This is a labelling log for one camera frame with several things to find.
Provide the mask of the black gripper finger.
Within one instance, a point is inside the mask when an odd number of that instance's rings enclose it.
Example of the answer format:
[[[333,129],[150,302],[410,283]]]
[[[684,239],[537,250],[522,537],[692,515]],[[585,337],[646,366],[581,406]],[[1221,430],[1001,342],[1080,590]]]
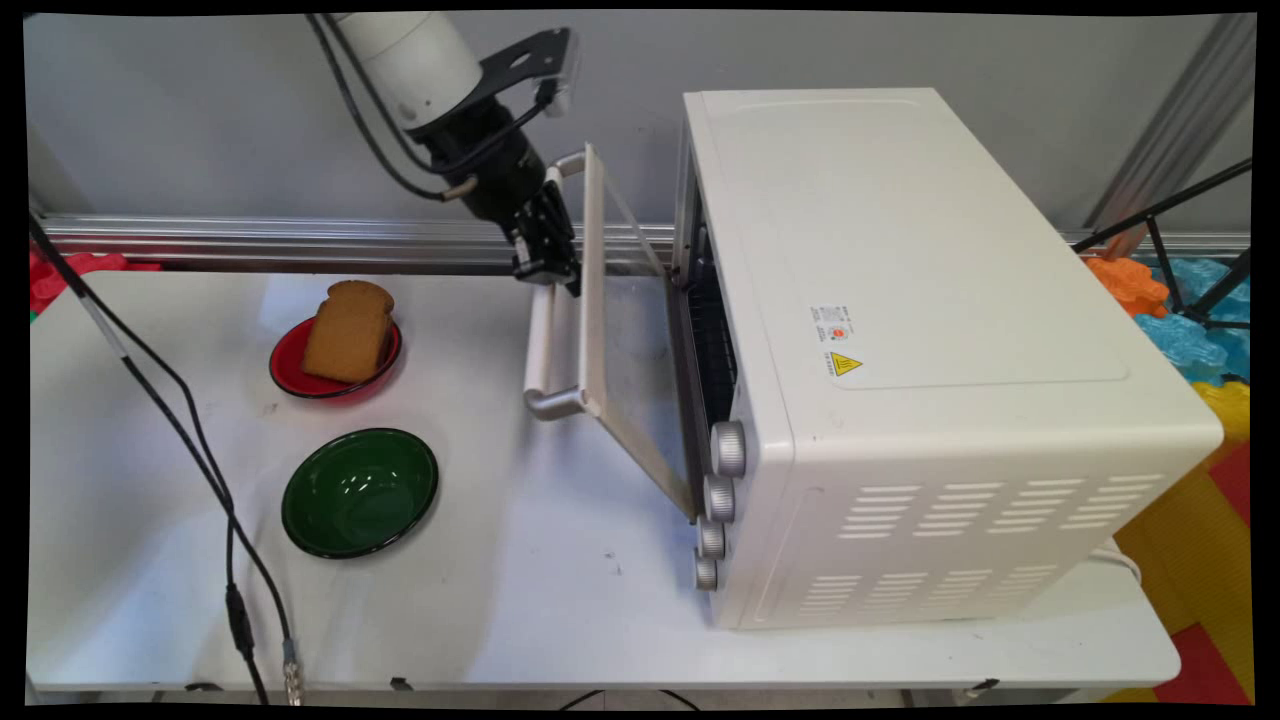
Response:
[[[531,284],[562,284],[561,227],[536,205],[517,210],[511,227],[515,249],[513,275]]]
[[[577,299],[581,293],[581,264],[575,232],[558,181],[547,179],[540,190],[541,259],[544,272]]]

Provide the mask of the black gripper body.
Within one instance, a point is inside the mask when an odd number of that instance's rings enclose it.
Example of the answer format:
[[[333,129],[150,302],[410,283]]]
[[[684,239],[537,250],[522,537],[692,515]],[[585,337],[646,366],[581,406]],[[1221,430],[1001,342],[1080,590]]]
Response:
[[[515,117],[497,97],[485,97],[417,128],[413,141],[429,151],[435,174],[451,183],[474,178],[476,186],[462,197],[463,205],[511,234],[517,210],[540,208],[547,164],[524,126],[545,106],[535,102]]]

